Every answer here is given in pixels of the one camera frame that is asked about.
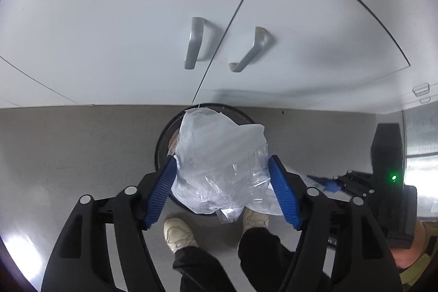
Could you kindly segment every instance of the blue ribbed pad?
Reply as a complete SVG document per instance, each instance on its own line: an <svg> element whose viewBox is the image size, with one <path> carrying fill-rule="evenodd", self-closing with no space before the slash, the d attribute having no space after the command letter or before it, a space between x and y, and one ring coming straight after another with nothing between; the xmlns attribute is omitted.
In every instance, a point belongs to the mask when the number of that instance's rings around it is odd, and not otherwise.
<svg viewBox="0 0 438 292"><path fill-rule="evenodd" d="M170 189L172 188L172 184L174 184L177 170L177 160L172 157L167 162L167 165L146 201L146 215L143 219L143 224L147 229L157 222L167 196L170 193Z"/></svg>
<svg viewBox="0 0 438 292"><path fill-rule="evenodd" d="M297 229L301 224L298 200L284 178L283 170L273 157L268 159L268 168L271 175L271 184L283 212L284 219Z"/></svg>

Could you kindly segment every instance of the beige shoe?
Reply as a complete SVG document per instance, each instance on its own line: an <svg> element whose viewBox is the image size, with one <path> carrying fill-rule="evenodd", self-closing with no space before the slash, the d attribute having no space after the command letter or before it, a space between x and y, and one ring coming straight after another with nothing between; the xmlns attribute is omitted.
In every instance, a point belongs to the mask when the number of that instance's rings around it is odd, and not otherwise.
<svg viewBox="0 0 438 292"><path fill-rule="evenodd" d="M173 253L187 246L199 246L194 239L192 230L179 218L170 218L164 221L164 239Z"/></svg>
<svg viewBox="0 0 438 292"><path fill-rule="evenodd" d="M264 213L258 213L249 208L245 208L243 224L244 233L250 228L268 228L269 215Z"/></svg>

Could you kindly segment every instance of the plastic bag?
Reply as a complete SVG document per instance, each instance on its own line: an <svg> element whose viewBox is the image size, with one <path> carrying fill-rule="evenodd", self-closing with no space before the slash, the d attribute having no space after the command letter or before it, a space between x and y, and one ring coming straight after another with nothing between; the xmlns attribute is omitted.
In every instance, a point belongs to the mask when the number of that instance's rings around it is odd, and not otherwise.
<svg viewBox="0 0 438 292"><path fill-rule="evenodd" d="M186 111L175 146L178 174L173 195L194 213L221 210L236 220L243 207L281 215L270 186L264 126L238 126L209 108Z"/></svg>

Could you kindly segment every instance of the silver handle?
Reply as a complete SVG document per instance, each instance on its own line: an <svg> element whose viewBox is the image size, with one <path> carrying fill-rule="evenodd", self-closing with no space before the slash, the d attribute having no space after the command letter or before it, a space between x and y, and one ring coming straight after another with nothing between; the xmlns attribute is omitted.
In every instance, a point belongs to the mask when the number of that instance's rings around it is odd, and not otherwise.
<svg viewBox="0 0 438 292"><path fill-rule="evenodd" d="M196 60L198 59L199 50L201 49L202 44L202 37L204 35L204 23L204 18L192 18L189 46L187 48L186 62L184 64L184 68L186 70L193 70Z"/></svg>
<svg viewBox="0 0 438 292"><path fill-rule="evenodd" d="M229 63L229 68L233 72L241 72L252 60L256 57L261 50L263 50L266 42L266 29L261 27L255 27L254 42L251 50L240 60L239 63Z"/></svg>

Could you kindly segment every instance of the person's leg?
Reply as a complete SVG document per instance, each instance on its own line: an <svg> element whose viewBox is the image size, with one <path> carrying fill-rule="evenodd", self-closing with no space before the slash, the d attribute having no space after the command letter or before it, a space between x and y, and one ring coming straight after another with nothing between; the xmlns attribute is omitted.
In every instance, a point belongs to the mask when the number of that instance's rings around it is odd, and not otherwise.
<svg viewBox="0 0 438 292"><path fill-rule="evenodd" d="M280 238L271 234L268 215L246 210L244 234L240 239L238 255L240 267L257 292L278 291L293 259ZM329 287L330 279L322 274L318 291Z"/></svg>
<svg viewBox="0 0 438 292"><path fill-rule="evenodd" d="M236 292L219 261L198 247L193 232L178 218L166 219L164 236L182 274L181 292Z"/></svg>

